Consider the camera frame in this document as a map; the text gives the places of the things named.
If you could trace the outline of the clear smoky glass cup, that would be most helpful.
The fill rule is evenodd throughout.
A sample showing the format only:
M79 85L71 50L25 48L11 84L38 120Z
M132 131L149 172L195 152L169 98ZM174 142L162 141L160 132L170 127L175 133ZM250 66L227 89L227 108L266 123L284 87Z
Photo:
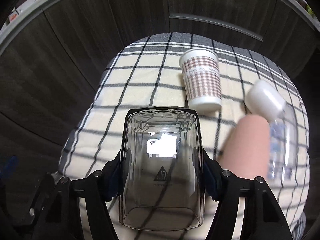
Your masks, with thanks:
M120 151L119 222L146 231L201 226L203 166L200 120L194 110L128 111Z

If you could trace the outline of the pink plastic cup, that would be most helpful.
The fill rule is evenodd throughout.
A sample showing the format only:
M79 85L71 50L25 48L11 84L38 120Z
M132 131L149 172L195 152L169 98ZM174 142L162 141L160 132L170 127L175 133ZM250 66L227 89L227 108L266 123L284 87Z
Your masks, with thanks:
M267 178L270 159L270 127L266 119L249 114L241 118L228 139L219 164L237 177Z

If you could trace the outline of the white plastic cup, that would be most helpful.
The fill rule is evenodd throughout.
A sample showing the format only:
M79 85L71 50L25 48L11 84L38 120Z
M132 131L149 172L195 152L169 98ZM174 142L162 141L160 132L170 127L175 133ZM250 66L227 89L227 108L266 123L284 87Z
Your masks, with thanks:
M265 80L258 80L245 95L248 110L262 116L269 123L274 122L286 106L285 99Z

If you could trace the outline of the patterned white paper cup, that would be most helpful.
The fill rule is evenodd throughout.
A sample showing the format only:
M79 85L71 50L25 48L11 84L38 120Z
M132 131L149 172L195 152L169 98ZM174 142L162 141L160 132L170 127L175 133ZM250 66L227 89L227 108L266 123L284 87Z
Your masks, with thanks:
M194 48L179 59L188 106L197 113L218 111L222 106L219 58L209 49Z

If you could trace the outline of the clear plastic jar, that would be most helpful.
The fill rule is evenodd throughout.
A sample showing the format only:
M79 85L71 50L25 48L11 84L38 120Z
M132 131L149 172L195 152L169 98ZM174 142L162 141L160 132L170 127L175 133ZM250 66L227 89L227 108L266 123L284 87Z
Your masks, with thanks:
M274 122L270 123L270 161L268 179L290 180L297 165L297 117L287 104Z

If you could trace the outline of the checkered white cloth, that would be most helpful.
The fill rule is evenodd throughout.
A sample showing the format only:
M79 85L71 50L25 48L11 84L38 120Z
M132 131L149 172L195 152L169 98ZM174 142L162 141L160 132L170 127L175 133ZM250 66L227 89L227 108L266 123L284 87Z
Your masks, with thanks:
M84 178L117 155L129 109L146 106L186 107L179 67L191 48L206 48L219 58L222 108L201 116L201 134L208 155L221 157L229 133L246 114L244 96L259 79L270 83L295 111L297 165L291 179L269 181L294 239L305 229L304 206L310 181L309 124L303 100L290 78L274 62L256 52L187 33L164 33L133 42L106 67L94 101L73 129L62 150L59 174Z

